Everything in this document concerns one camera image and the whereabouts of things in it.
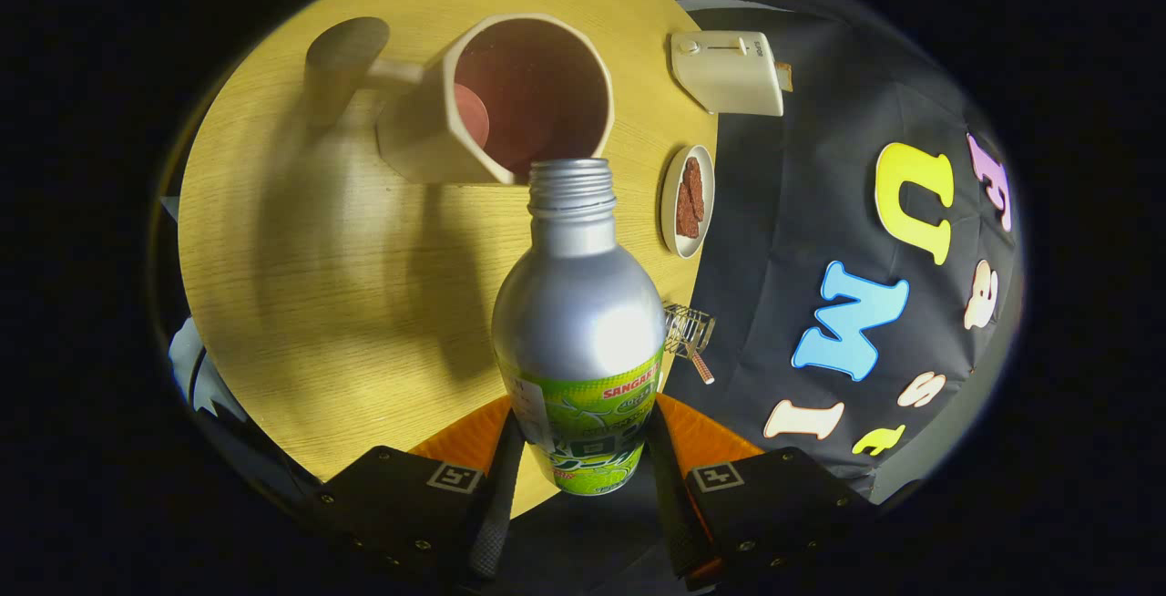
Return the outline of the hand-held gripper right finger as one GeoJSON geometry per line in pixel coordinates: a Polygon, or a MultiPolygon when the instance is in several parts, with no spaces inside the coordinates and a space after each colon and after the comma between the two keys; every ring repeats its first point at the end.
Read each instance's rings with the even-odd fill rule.
{"type": "Polygon", "coordinates": [[[670,567],[691,591],[805,565],[878,512],[796,447],[759,449],[666,394],[647,449],[670,567]]]}

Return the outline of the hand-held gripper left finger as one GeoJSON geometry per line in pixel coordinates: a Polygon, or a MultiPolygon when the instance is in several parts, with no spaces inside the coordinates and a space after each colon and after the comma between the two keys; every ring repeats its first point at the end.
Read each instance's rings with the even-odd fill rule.
{"type": "Polygon", "coordinates": [[[389,570],[436,583],[496,577],[526,446],[497,397],[412,450],[371,447],[310,496],[322,530],[389,570]]]}

